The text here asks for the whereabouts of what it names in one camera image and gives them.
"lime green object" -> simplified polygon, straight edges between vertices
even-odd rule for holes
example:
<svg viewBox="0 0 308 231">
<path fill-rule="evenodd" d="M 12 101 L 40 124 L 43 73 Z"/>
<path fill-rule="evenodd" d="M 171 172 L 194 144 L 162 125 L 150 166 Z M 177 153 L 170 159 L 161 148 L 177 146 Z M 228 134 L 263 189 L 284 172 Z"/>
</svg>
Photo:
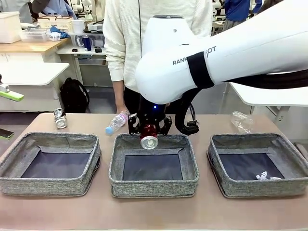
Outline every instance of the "lime green object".
<svg viewBox="0 0 308 231">
<path fill-rule="evenodd" d="M 0 91 L 0 97 L 4 97 L 4 98 L 6 98 L 6 99 L 19 102 L 19 101 L 23 100 L 24 95 L 19 94 L 19 93 L 14 92 L 14 91 L 9 91 L 9 92 L 7 92 L 7 93 L 5 93 L 5 92 L 3 92 L 3 91 Z"/>
</svg>

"person's hand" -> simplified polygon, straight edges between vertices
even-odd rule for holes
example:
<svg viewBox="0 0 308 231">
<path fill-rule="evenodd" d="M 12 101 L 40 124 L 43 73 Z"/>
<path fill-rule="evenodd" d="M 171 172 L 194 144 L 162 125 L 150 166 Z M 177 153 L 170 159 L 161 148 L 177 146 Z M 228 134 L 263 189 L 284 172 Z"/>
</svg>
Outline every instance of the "person's hand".
<svg viewBox="0 0 308 231">
<path fill-rule="evenodd" d="M 117 105 L 116 106 L 116 113 L 120 114 L 123 111 L 128 111 L 127 107 L 125 106 L 125 104 L 121 104 L 121 105 Z"/>
</svg>

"sleeve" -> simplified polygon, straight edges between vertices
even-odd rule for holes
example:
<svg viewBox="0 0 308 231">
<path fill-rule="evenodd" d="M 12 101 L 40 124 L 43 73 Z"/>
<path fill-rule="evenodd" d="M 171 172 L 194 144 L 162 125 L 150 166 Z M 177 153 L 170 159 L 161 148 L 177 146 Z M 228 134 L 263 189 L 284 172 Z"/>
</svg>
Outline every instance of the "sleeve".
<svg viewBox="0 0 308 231">
<path fill-rule="evenodd" d="M 195 16 L 192 21 L 192 32 L 197 37 L 211 36 L 213 21 L 212 0 L 197 0 Z"/>
<path fill-rule="evenodd" d="M 121 81 L 125 61 L 125 40 L 120 19 L 119 0 L 106 0 L 103 34 L 111 80 Z"/>
<path fill-rule="evenodd" d="M 230 8 L 231 0 L 225 1 L 225 13 L 227 14 L 229 8 Z"/>
<path fill-rule="evenodd" d="M 262 6 L 262 0 L 256 0 L 256 5 L 254 9 L 252 10 L 253 13 L 257 13 Z"/>
</svg>

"crumpled plastic bottle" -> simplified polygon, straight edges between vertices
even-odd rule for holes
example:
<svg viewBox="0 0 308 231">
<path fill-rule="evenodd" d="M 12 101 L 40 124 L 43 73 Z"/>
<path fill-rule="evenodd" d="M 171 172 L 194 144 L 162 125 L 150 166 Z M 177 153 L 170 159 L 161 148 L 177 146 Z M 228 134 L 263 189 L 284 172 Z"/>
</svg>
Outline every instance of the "crumpled plastic bottle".
<svg viewBox="0 0 308 231">
<path fill-rule="evenodd" d="M 233 112 L 231 115 L 231 122 L 237 127 L 240 133 L 250 134 L 254 121 L 251 116 L 245 115 L 241 112 Z"/>
</svg>

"gray pants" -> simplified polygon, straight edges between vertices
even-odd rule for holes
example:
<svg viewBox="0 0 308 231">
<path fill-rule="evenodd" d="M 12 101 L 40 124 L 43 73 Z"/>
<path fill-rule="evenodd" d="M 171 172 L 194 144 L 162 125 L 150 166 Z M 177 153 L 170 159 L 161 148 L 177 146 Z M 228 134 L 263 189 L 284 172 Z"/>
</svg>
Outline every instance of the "gray pants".
<svg viewBox="0 0 308 231">
<path fill-rule="evenodd" d="M 244 21 L 230 21 L 230 20 L 226 19 L 226 22 L 225 22 L 225 25 L 223 26 L 222 31 L 229 30 L 230 28 L 235 27 L 235 26 L 241 24 L 242 22 L 245 22 L 245 20 Z"/>
</svg>

